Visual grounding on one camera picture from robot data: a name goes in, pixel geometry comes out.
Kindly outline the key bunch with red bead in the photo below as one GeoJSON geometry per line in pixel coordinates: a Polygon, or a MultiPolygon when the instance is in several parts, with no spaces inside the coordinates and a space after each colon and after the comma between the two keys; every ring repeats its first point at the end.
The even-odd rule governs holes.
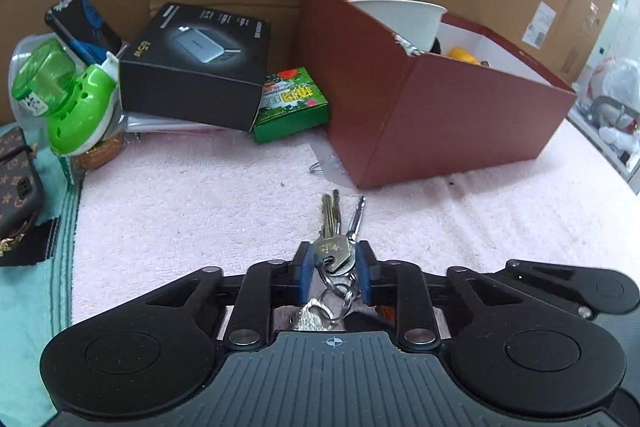
{"type": "Polygon", "coordinates": [[[356,274],[357,239],[367,200],[360,195],[349,223],[342,217],[341,193],[334,189],[321,198],[322,224],[312,243],[314,271],[323,285],[316,297],[296,311],[290,324],[293,331],[329,332],[344,324],[352,306],[361,296],[356,274]]]}

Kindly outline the white plastic bowl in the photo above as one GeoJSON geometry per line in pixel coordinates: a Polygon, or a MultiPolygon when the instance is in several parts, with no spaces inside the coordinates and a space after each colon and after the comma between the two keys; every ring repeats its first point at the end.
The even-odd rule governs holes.
{"type": "Polygon", "coordinates": [[[441,5],[420,0],[351,0],[350,3],[424,52],[431,51],[442,17],[448,12],[441,5]]]}

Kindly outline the brown monogram phone case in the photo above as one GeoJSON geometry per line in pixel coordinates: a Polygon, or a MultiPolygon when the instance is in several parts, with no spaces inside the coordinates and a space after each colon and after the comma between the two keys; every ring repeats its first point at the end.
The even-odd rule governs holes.
{"type": "Polygon", "coordinates": [[[44,204],[35,156],[21,127],[13,127],[1,136],[2,267],[24,265],[18,247],[35,227],[44,204]]]}

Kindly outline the white side table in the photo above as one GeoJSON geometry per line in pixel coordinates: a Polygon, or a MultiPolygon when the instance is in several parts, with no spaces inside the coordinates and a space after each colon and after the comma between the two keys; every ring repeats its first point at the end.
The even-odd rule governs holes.
{"type": "Polygon", "coordinates": [[[606,158],[610,164],[628,184],[635,195],[639,194],[639,155],[629,154],[623,150],[617,150],[606,144],[599,136],[598,129],[589,123],[578,104],[575,104],[567,114],[570,122],[582,135],[606,158]]]}

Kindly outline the green small carton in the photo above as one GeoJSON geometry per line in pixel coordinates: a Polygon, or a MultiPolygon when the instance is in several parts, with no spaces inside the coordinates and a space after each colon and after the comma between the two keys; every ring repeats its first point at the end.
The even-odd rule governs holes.
{"type": "Polygon", "coordinates": [[[329,123],[326,97],[305,68],[267,77],[252,128],[256,143],[268,143],[329,123]]]}

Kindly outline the dark red cardboard box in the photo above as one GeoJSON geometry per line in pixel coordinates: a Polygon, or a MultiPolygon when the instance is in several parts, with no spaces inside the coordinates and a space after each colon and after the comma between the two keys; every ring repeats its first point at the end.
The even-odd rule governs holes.
{"type": "Polygon", "coordinates": [[[350,1],[302,0],[292,60],[328,99],[326,136],[359,189],[533,160],[576,100],[480,24],[448,14],[442,51],[417,52],[350,1]]]}

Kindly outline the white plastic bag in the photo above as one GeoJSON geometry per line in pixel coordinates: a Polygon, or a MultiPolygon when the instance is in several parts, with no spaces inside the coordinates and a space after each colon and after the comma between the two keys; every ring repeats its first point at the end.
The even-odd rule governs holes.
{"type": "Polygon", "coordinates": [[[639,152],[639,62],[609,57],[593,71],[587,87],[588,110],[599,137],[609,146],[639,152]]]}

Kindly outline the black charger box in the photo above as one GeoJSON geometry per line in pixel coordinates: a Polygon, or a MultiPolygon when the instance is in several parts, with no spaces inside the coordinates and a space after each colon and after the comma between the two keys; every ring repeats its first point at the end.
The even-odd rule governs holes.
{"type": "Polygon", "coordinates": [[[168,2],[119,57],[122,108],[248,132],[267,78],[270,23],[168,2]]]}

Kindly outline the teal cloth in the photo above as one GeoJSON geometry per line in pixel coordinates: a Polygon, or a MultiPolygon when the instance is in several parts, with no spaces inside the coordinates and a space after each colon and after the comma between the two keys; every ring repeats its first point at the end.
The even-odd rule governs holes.
{"type": "Polygon", "coordinates": [[[43,184],[46,256],[35,265],[1,269],[1,424],[41,426],[54,408],[40,378],[43,348],[70,326],[72,268],[81,186],[67,181],[41,132],[27,130],[37,146],[43,184]]]}

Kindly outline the green mosquito repellent device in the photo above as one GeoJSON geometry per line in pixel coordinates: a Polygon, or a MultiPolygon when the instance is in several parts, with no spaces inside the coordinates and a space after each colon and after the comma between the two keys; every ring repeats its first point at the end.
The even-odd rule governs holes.
{"type": "Polygon", "coordinates": [[[11,100],[43,121],[50,147],[60,156],[89,151],[106,132],[113,117],[118,88],[118,60],[105,60],[84,70],[55,37],[43,39],[24,54],[9,81],[11,100]]]}

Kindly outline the black blue card package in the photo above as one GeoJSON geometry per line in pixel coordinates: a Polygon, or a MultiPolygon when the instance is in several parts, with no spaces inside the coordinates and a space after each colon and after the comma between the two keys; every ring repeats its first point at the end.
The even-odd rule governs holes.
{"type": "Polygon", "coordinates": [[[59,0],[44,22],[87,65],[102,64],[107,52],[117,56],[125,45],[88,0],[59,0]]]}

